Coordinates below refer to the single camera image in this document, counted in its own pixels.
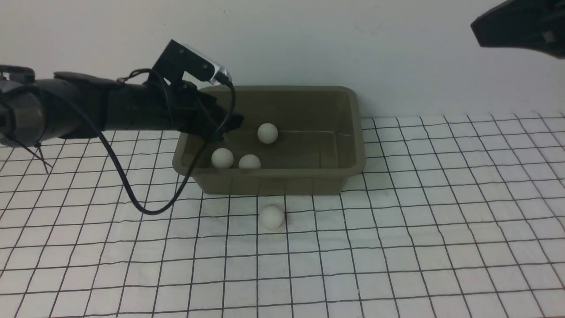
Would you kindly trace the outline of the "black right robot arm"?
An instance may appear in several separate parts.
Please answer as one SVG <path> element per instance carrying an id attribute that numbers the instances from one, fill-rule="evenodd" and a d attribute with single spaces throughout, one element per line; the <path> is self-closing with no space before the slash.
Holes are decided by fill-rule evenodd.
<path id="1" fill-rule="evenodd" d="M 563 0 L 506 0 L 477 17 L 472 32 L 483 48 L 515 48 L 565 58 Z"/>

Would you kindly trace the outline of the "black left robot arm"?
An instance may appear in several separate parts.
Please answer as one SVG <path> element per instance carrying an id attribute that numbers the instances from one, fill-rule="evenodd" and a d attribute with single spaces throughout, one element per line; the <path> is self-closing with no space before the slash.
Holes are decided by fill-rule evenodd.
<path id="1" fill-rule="evenodd" d="M 143 84 L 75 72 L 36 79 L 34 70 L 1 66 L 1 143 L 20 148 L 50 139 L 93 139 L 105 131 L 178 131 L 221 140 L 244 116 L 218 104 L 192 83 L 167 81 L 150 68 Z"/>

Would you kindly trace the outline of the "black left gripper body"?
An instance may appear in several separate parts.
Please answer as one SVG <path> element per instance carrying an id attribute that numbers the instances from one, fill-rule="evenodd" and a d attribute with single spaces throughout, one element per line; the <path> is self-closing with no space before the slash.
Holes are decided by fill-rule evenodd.
<path id="1" fill-rule="evenodd" d="M 226 133 L 241 127 L 244 116 L 235 113 L 235 90 L 229 84 L 231 100 L 228 109 L 217 98 L 200 92 L 194 85 L 181 81 L 146 82 L 146 129 L 178 131 L 195 135 L 207 142 L 222 140 Z"/>

